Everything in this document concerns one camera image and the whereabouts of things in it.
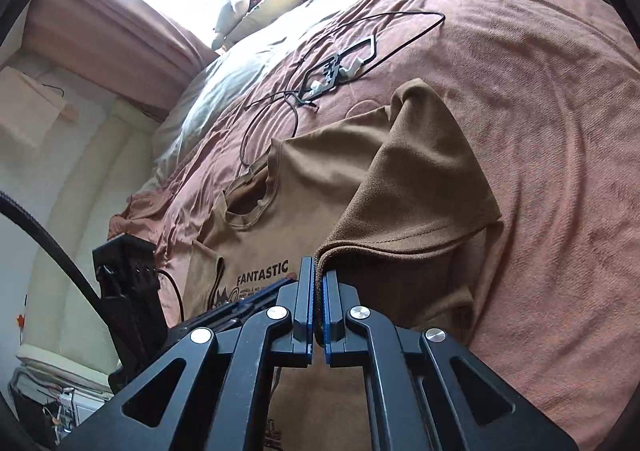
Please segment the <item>left pink curtain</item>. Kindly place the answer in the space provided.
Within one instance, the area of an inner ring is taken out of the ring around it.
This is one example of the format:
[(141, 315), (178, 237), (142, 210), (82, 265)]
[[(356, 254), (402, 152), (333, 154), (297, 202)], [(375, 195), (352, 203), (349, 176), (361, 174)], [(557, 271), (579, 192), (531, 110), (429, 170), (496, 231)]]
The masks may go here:
[(23, 47), (158, 114), (217, 58), (143, 0), (32, 0)]

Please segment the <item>brown printed t-shirt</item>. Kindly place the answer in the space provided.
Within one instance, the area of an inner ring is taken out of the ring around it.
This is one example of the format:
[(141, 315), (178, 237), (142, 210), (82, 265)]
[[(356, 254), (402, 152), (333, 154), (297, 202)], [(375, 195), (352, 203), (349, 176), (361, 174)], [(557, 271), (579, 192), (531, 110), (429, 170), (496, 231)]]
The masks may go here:
[(407, 329), (465, 341), (489, 228), (500, 210), (454, 115), (420, 80), (386, 106), (273, 140), (221, 192), (192, 244), (189, 317), (299, 275), (335, 271), (366, 306)]

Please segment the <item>beige cloth on wall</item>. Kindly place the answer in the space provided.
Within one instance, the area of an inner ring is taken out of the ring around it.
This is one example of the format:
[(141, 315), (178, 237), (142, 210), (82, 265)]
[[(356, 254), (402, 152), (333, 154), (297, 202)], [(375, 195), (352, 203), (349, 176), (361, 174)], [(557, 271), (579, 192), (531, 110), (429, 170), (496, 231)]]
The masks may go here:
[(39, 148), (55, 121), (78, 121), (78, 112), (55, 90), (11, 67), (1, 70), (1, 130), (27, 148)]

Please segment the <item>cream padded headboard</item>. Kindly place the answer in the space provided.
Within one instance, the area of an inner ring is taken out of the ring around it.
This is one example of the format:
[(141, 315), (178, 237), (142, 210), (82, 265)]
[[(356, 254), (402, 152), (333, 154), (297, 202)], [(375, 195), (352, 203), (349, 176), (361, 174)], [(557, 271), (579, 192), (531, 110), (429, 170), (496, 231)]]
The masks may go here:
[[(108, 223), (148, 180), (152, 135), (158, 123), (122, 100), (98, 128), (58, 193), (47, 229), (93, 289), (92, 251), (107, 240)], [(45, 252), (32, 267), (26, 297), (25, 363), (105, 389), (118, 366), (116, 350), (99, 316)]]

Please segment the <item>reddish brown bed blanket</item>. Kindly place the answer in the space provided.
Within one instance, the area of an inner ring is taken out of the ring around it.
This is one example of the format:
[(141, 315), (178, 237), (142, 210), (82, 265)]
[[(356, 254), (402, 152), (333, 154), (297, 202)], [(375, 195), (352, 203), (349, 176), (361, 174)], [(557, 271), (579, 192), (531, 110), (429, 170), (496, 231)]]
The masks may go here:
[(219, 194), (273, 140), (413, 80), (454, 115), (500, 210), (461, 343), (597, 449), (639, 382), (639, 49), (602, 0), (310, 0), (194, 78), (110, 234), (155, 245), (177, 282), (167, 320), (189, 318)]

